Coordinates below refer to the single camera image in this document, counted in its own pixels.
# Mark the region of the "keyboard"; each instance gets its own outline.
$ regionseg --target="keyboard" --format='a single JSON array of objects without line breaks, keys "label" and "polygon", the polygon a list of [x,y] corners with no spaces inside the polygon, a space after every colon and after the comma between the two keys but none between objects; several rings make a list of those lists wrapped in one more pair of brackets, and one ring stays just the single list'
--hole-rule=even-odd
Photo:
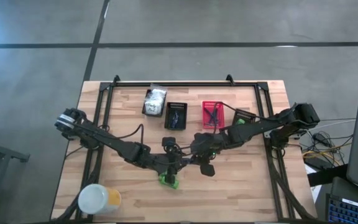
[{"label": "keyboard", "polygon": [[327,194],[327,221],[358,224],[358,202]]}]

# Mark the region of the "black cable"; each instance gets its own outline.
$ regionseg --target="black cable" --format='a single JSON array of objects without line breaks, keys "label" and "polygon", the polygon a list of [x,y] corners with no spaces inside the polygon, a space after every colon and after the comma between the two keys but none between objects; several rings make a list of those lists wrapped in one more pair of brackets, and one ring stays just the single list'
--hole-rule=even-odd
[{"label": "black cable", "polygon": [[344,138],[350,138],[353,137],[353,134],[349,135],[349,136],[345,136],[345,137],[338,137],[338,138],[328,138],[329,140],[331,139],[344,139]]},{"label": "black cable", "polygon": [[[104,125],[103,125],[103,124],[102,124],[102,125],[99,125],[98,128],[103,129],[103,128],[104,128]],[[109,132],[109,131],[110,131],[110,126],[106,125],[105,131]]]},{"label": "black cable", "polygon": [[285,156],[285,149],[281,149],[281,150],[274,149],[274,151],[276,151],[276,153],[280,152],[280,153],[282,154],[282,155],[281,155],[282,157]]},{"label": "black cable", "polygon": [[74,152],[76,152],[76,151],[78,151],[78,150],[80,150],[80,149],[82,149],[82,148],[84,148],[84,146],[81,146],[81,147],[79,147],[78,149],[75,149],[74,151],[70,152],[69,154],[67,154],[67,155],[65,156],[65,159],[67,159],[67,157],[68,157],[69,155],[73,154]]},{"label": "black cable", "polygon": [[[314,151],[314,152],[317,151],[317,152],[320,152],[320,151],[316,148],[316,143],[315,143],[315,141],[314,141],[314,139],[313,139],[313,137],[312,137],[311,135],[310,135],[310,139],[311,139],[312,145],[311,145],[311,146],[306,146],[306,147],[307,147],[307,148],[306,148],[306,152],[308,152],[308,151]],[[324,154],[321,154],[321,156],[327,160],[327,162],[331,165],[331,168],[335,166],[335,164],[333,164],[333,163],[328,159],[327,156],[325,156]]]},{"label": "black cable", "polygon": [[349,137],[349,139],[346,140],[346,142],[344,142],[344,143],[341,145],[341,147],[344,146],[344,145],[345,145],[348,141],[350,141],[352,138],[353,138],[353,135],[351,135],[351,136]]},{"label": "black cable", "polygon": [[77,128],[81,128],[81,129],[84,129],[84,130],[87,130],[87,131],[91,131],[93,134],[97,134],[98,136],[102,136],[102,137],[104,137],[104,138],[108,138],[108,139],[123,139],[123,138],[128,138],[128,137],[131,137],[131,136],[133,136],[134,134],[136,134],[136,132],[138,132],[138,130],[140,129],[140,128],[142,128],[142,132],[143,132],[143,124],[140,124],[137,128],[136,128],[136,130],[134,131],[134,132],[132,132],[132,133],[130,133],[130,134],[127,134],[127,135],[125,135],[125,136],[120,136],[120,137],[111,137],[111,136],[106,136],[106,135],[104,135],[104,134],[101,134],[101,133],[98,133],[98,132],[96,132],[96,131],[93,131],[92,129],[89,129],[89,128],[86,128],[86,127],[82,127],[81,125],[79,125],[79,124],[75,124],[75,123],[72,123],[72,122],[68,122],[68,121],[66,121],[66,120],[63,120],[65,123],[68,123],[68,124],[71,124],[71,125],[74,125],[75,127],[77,127]]},{"label": "black cable", "polygon": [[342,165],[344,165],[345,161],[343,160],[343,157],[345,156],[345,154],[343,154],[343,152],[340,151],[339,156],[341,157]]},{"label": "black cable", "polygon": [[[232,110],[234,110],[234,111],[238,111],[237,109],[235,109],[235,108],[233,108],[233,107],[231,107],[231,106],[229,106],[229,105],[223,103],[222,101],[216,102],[216,103],[214,104],[214,110],[213,110],[213,111],[216,110],[216,105],[218,105],[218,104],[222,104],[222,105],[227,106],[228,108],[230,108],[230,109],[232,109]],[[295,109],[295,106],[296,106],[296,104],[294,104],[294,105],[288,110],[288,112],[285,113],[282,117],[288,116],[288,115]],[[280,119],[280,118],[265,118],[265,117],[261,117],[261,116],[257,116],[257,115],[255,115],[255,117],[256,117],[256,118],[259,118],[259,119],[264,119],[264,120],[267,120],[267,121],[278,121],[278,120]],[[216,117],[214,118],[214,132],[213,132],[213,134],[215,134],[215,133],[216,133]]]}]

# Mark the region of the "floor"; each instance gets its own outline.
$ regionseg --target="floor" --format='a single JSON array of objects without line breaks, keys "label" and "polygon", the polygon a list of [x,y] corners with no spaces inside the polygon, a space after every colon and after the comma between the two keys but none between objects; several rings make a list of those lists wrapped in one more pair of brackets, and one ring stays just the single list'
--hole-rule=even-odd
[{"label": "floor", "polygon": [[[136,42],[255,44],[92,45]],[[315,43],[320,47],[289,47]],[[83,80],[222,80],[227,74],[284,80],[290,102],[312,103],[321,119],[355,117],[358,0],[1,0],[0,145],[31,157],[9,166],[0,223],[48,220],[67,146],[53,124],[76,106]],[[321,130],[338,137],[353,127]]]}]

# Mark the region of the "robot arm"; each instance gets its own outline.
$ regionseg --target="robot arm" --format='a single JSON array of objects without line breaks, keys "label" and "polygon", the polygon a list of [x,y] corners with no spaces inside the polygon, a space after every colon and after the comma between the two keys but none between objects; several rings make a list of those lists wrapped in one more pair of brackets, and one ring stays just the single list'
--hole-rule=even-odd
[{"label": "robot arm", "polygon": [[221,128],[219,133],[196,133],[191,143],[191,153],[186,155],[175,143],[175,138],[164,138],[165,154],[151,154],[150,147],[139,142],[123,141],[107,131],[96,127],[86,118],[83,111],[66,109],[59,116],[55,126],[62,135],[71,140],[73,136],[80,139],[82,146],[95,149],[101,144],[108,146],[119,154],[126,162],[143,169],[152,169],[163,174],[166,171],[176,174],[188,164],[200,165],[201,173],[214,175],[214,168],[209,164],[216,154],[222,150],[242,146],[255,135],[270,132],[270,143],[273,147],[283,147],[288,137],[299,129],[315,127],[319,118],[310,104],[297,104],[269,118],[250,124],[237,124]]}]

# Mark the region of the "small black bin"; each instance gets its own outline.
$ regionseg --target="small black bin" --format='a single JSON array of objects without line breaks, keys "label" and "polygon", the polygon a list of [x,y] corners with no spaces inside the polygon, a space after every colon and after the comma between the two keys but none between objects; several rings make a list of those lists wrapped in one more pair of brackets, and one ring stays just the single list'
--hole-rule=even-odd
[{"label": "small black bin", "polygon": [[[178,122],[172,127],[175,113],[178,114]],[[169,130],[186,129],[187,103],[167,103],[167,111],[165,112],[165,128]]]},{"label": "small black bin", "polygon": [[[147,90],[145,98],[147,97],[147,95],[148,95],[151,91],[152,91],[152,90]],[[161,113],[159,113],[159,114],[147,114],[147,113],[146,113],[146,109],[145,109],[145,105],[144,105],[144,103],[143,103],[142,114],[144,114],[144,115],[146,115],[146,116],[154,116],[154,117],[161,118],[161,117],[162,117],[162,112],[164,111],[164,107],[165,107],[165,98],[166,98],[166,97],[167,97],[167,96],[165,95],[165,97],[164,97],[164,102],[163,102],[162,108],[161,108]]]},{"label": "small black bin", "polygon": [[256,114],[253,114],[248,111],[236,109],[236,113],[234,113],[232,125],[235,125],[239,119],[243,119],[246,124],[253,123],[256,119]]}]

